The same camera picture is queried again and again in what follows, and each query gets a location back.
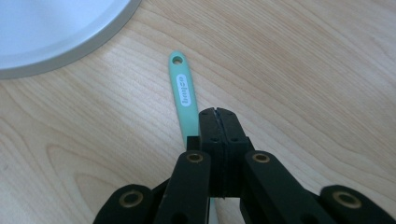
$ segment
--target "light wood surface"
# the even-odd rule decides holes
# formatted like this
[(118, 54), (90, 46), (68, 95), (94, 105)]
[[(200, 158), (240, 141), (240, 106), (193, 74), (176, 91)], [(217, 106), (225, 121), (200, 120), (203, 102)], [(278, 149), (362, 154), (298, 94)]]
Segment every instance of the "light wood surface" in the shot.
[[(184, 151), (167, 58), (199, 109), (235, 112), (258, 150), (318, 193), (340, 184), (396, 217), (396, 2), (143, 0), (94, 53), (0, 80), (0, 223), (92, 223)], [(242, 223), (218, 200), (220, 223)]]

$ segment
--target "hanging hole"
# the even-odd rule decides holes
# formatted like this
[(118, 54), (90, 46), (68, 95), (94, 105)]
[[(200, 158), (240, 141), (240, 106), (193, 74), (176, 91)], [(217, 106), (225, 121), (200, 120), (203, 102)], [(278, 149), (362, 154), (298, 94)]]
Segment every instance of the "hanging hole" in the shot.
[(187, 160), (190, 162), (200, 162), (204, 160), (204, 157), (200, 154), (189, 154)]
[(304, 224), (318, 224), (318, 219), (316, 217), (314, 217), (311, 214), (303, 214), (300, 217), (300, 220), (304, 223)]
[(257, 153), (253, 155), (253, 160), (257, 162), (266, 163), (270, 161), (270, 158), (265, 154)]
[(347, 208), (357, 209), (361, 207), (361, 200), (348, 192), (336, 191), (332, 194), (332, 197), (336, 202)]
[(121, 195), (119, 203), (124, 208), (138, 206), (143, 201), (143, 194), (137, 190), (131, 190)]
[(173, 64), (181, 64), (181, 63), (183, 63), (183, 59), (176, 56), (175, 58), (173, 58), (172, 63)]
[(189, 219), (187, 218), (187, 216), (182, 213), (173, 214), (171, 221), (172, 221), (172, 224), (187, 224), (187, 223), (189, 223)]

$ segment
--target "teal handle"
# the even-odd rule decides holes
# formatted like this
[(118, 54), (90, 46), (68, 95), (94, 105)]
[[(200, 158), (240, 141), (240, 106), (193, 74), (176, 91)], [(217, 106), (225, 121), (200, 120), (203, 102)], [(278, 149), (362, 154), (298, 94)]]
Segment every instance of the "teal handle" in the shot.
[(186, 57), (180, 51), (169, 56), (169, 77), (175, 98), (178, 122), (183, 135), (184, 147), (187, 136), (198, 136), (198, 106)]

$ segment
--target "white plate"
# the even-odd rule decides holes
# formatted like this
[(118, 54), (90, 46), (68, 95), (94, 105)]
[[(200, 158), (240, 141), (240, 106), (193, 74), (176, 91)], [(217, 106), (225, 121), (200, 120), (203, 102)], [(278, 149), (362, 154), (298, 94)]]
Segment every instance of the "white plate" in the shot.
[(28, 77), (99, 48), (141, 0), (0, 1), (0, 78)]

